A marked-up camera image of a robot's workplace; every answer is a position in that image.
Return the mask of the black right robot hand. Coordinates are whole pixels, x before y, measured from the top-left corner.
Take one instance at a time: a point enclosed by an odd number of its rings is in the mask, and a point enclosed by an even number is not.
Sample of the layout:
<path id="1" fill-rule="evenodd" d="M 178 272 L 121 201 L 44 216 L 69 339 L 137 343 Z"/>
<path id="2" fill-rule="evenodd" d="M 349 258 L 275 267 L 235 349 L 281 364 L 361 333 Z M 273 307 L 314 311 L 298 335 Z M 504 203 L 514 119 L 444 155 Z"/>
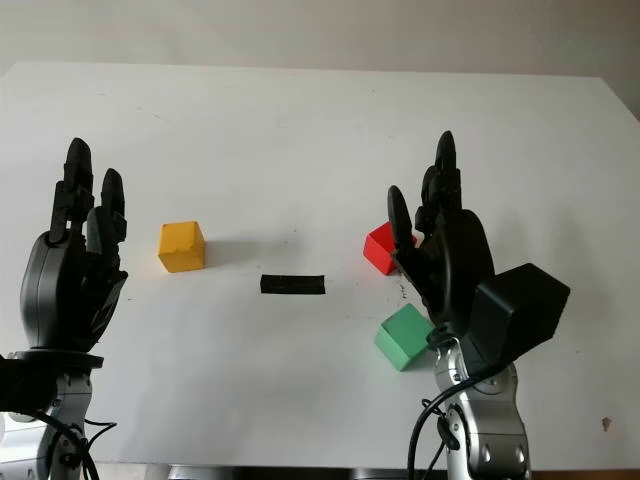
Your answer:
<path id="1" fill-rule="evenodd" d="M 409 215 L 395 185 L 388 190 L 387 210 L 395 265 L 419 293 L 434 325 L 464 336 L 476 287 L 494 275 L 494 264 L 480 219 L 462 207 L 461 173 L 451 132 L 444 132 L 438 141 L 415 216 Z"/>

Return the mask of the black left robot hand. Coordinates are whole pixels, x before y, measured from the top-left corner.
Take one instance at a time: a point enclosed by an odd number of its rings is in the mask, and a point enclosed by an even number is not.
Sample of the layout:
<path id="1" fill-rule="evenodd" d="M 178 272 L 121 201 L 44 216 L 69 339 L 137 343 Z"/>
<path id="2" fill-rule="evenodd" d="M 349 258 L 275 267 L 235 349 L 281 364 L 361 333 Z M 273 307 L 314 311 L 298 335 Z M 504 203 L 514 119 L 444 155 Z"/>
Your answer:
<path id="1" fill-rule="evenodd" d="M 36 239 L 21 285 L 21 316 L 32 348 L 87 353 L 94 347 L 128 278 L 119 254 L 126 234 L 121 175 L 106 171 L 96 204 L 90 147 L 73 139 L 55 186 L 49 230 Z"/>

